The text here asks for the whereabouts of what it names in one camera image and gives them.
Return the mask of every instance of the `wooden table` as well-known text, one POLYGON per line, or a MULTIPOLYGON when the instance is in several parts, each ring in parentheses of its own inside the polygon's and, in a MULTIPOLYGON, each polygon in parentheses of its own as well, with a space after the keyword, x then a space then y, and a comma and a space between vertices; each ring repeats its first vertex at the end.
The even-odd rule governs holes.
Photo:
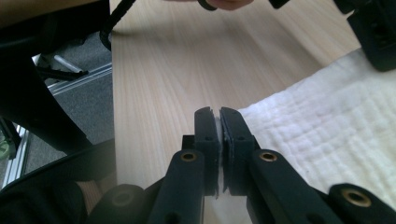
MULTIPOLYGON (((233 12, 136 1, 112 36, 119 183, 146 188, 163 177, 197 109, 246 107, 359 46, 331 0, 280 10, 256 0, 233 12)), ((249 223, 243 201, 207 198, 205 223, 249 223)))

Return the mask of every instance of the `quilted fabric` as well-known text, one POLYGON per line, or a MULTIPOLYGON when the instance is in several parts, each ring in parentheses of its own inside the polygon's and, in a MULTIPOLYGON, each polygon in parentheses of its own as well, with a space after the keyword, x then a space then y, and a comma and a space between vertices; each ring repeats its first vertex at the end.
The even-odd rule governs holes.
POLYGON ((375 71, 359 49, 239 111, 312 187, 347 182, 396 208, 396 70, 375 71))

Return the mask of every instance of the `floor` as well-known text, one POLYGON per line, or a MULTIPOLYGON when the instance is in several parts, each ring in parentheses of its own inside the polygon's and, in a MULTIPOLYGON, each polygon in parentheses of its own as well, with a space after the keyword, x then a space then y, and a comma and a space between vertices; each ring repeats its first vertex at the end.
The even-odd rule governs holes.
MULTIPOLYGON (((53 89, 70 85, 64 91, 56 91, 55 99, 93 144, 114 138, 111 52, 103 47, 98 34, 95 33, 86 40, 73 40, 55 52, 41 55, 38 66, 70 72, 67 67, 53 59, 55 55, 62 56, 84 71, 90 71, 87 76, 81 78, 84 81, 46 80, 47 85, 53 89), (94 72, 98 68, 106 69, 106 72, 91 77, 91 74, 98 73, 94 72)), ((33 134, 29 134, 27 146, 23 174, 65 156, 33 134)), ((0 184, 3 183, 7 164, 7 160, 0 161, 0 184)))

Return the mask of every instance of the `white cloth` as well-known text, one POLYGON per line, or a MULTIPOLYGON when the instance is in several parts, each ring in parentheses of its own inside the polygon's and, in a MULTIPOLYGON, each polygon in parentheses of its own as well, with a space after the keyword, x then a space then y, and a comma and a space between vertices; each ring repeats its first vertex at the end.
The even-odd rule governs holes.
POLYGON ((239 111, 310 186, 355 184, 396 209, 396 70, 375 71, 359 49, 239 111))

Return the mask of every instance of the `person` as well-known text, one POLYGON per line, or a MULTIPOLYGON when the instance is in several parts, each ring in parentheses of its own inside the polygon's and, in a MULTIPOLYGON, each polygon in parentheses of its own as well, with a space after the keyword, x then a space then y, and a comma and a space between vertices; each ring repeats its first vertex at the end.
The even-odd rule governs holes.
MULTIPOLYGON (((95 1, 98 0, 0 0, 0 29, 46 13, 95 1)), ((191 0, 169 1, 186 2, 191 0)), ((212 7, 235 10, 250 4, 253 0, 206 0, 206 2, 212 7)))

